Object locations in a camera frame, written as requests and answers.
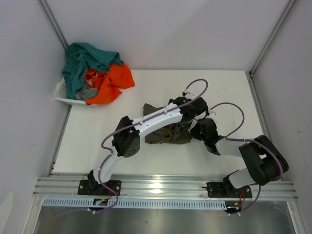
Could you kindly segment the olive green shorts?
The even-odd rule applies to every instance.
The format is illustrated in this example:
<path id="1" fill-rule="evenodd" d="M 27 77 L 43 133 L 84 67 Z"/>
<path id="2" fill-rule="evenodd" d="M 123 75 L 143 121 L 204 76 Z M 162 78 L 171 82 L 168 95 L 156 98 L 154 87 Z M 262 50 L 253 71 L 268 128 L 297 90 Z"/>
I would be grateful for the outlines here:
<path id="1" fill-rule="evenodd" d="M 148 144 L 186 144 L 191 140 L 189 130 L 178 123 L 166 125 L 145 137 L 145 142 Z"/>

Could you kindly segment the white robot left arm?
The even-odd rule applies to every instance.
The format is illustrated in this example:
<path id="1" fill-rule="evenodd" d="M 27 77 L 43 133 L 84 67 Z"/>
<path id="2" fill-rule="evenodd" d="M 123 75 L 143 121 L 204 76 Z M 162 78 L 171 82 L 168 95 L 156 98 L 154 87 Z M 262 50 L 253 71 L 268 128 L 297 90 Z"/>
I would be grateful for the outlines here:
<path id="1" fill-rule="evenodd" d="M 88 174 L 89 190 L 95 195 L 102 194 L 116 165 L 122 159 L 132 157 L 140 150 L 140 140 L 148 134 L 170 124 L 189 126 L 196 116 L 208 112 L 206 101 L 201 98 L 177 97 L 169 100 L 167 106 L 140 118 L 123 117 L 114 132 L 106 136 L 102 149 L 108 151 L 101 165 Z"/>

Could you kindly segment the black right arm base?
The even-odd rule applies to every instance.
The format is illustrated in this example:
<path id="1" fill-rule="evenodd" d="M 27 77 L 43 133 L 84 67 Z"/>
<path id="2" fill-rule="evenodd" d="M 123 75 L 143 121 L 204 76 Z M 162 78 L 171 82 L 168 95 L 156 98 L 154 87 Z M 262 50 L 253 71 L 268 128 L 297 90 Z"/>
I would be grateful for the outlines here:
<path id="1" fill-rule="evenodd" d="M 208 193 L 210 198 L 252 198 L 250 186 L 234 188 L 231 184 L 225 182 L 207 182 L 202 187 Z"/>

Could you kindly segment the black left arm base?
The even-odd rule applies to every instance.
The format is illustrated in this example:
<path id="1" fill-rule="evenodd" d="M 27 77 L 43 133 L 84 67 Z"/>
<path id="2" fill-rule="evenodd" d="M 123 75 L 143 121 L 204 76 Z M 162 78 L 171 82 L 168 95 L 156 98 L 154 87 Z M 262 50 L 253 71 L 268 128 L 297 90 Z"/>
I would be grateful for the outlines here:
<path id="1" fill-rule="evenodd" d="M 120 180 L 110 180 L 105 183 L 107 187 L 113 190 L 117 195 L 120 195 L 121 181 Z M 100 184 L 96 184 L 93 189 L 87 179 L 83 179 L 79 182 L 78 195 L 100 195 L 100 196 L 115 196 L 114 193 L 104 188 Z"/>

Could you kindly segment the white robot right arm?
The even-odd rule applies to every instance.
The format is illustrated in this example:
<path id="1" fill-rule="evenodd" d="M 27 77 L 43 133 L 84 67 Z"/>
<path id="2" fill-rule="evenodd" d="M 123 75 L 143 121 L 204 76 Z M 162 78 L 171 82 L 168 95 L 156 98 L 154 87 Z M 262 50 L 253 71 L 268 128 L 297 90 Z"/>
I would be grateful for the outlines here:
<path id="1" fill-rule="evenodd" d="M 235 196 L 240 188 L 249 185 L 264 186 L 282 178 L 289 170 L 286 159 L 265 135 L 254 139 L 238 139 L 219 135 L 211 118 L 200 119 L 190 130 L 194 139 L 202 141 L 211 154 L 229 155 L 243 159 L 246 168 L 224 178 L 223 193 Z"/>

